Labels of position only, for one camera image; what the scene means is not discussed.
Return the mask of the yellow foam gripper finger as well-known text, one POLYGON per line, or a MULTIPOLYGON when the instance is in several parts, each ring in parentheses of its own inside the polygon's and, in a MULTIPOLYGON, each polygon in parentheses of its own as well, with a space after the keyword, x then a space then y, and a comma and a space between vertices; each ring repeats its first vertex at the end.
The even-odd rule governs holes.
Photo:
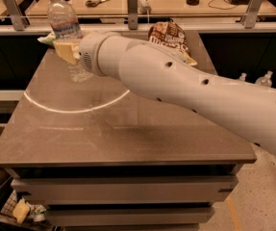
POLYGON ((68 62, 76 65, 79 62, 79 43, 78 39, 55 39, 53 41, 57 55, 68 62))

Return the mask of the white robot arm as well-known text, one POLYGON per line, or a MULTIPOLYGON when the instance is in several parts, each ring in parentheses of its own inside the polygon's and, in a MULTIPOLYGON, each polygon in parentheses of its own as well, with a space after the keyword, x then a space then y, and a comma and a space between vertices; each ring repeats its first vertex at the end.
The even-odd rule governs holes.
POLYGON ((175 49, 113 32, 53 44, 61 59, 136 95, 194 110, 276 156, 276 89, 203 72, 175 49))

